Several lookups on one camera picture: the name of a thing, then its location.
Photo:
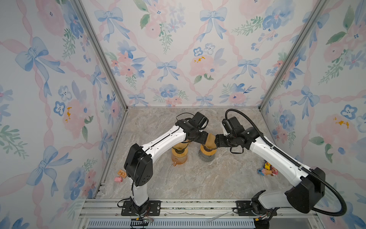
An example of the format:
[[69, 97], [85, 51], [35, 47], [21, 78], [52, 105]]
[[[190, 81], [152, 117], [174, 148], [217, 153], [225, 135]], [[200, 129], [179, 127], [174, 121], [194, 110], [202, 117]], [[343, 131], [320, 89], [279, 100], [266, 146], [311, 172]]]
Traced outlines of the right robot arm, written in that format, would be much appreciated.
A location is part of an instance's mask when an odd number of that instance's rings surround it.
[[215, 144], [219, 148], [241, 147], [262, 157], [280, 172], [290, 187], [278, 191], [262, 190], [251, 199], [251, 210], [263, 215], [274, 208], [294, 208], [301, 213], [309, 213], [325, 195], [325, 185], [314, 178], [325, 179], [325, 172], [311, 169], [274, 146], [254, 127], [244, 129], [236, 117], [222, 121], [223, 134], [216, 135]]

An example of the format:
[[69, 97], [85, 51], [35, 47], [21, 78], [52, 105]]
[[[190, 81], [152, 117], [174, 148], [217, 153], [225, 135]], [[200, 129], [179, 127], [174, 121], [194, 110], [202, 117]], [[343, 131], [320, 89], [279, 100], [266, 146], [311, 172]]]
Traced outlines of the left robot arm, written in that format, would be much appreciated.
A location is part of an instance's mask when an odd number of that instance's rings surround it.
[[167, 150], [183, 142], [205, 144], [208, 133], [204, 131], [209, 120], [197, 112], [191, 118], [177, 120], [166, 133], [142, 146], [130, 147], [124, 169], [132, 181], [132, 202], [140, 207], [149, 201], [147, 183], [153, 176], [153, 164]]

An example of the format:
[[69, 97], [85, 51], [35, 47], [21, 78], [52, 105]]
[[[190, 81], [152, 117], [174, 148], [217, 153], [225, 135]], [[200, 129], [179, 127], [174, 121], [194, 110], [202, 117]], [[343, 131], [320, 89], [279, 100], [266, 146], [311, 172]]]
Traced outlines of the wooden ring dripper holder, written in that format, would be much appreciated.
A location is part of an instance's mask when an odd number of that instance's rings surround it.
[[213, 156], [217, 152], [217, 149], [216, 148], [210, 149], [210, 148], [206, 148], [204, 145], [201, 145], [200, 151], [205, 156]]

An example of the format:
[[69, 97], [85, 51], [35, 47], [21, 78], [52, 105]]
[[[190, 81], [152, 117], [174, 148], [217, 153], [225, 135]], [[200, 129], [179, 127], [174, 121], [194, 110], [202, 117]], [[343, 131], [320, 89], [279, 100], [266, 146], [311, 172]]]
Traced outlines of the brown paper coffee filter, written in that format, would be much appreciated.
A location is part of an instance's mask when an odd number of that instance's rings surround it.
[[215, 139], [216, 139], [216, 136], [214, 134], [208, 134], [206, 142], [205, 142], [205, 144], [203, 144], [203, 147], [208, 150], [217, 149]]

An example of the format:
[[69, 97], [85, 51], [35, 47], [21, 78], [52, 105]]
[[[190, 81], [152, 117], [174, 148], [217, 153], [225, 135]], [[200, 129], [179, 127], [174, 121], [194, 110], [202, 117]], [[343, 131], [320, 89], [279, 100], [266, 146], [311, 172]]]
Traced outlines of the grey glass carafe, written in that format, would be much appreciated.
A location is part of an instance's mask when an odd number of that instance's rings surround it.
[[215, 159], [215, 155], [205, 155], [205, 154], [199, 154], [199, 158], [204, 162], [211, 162]]

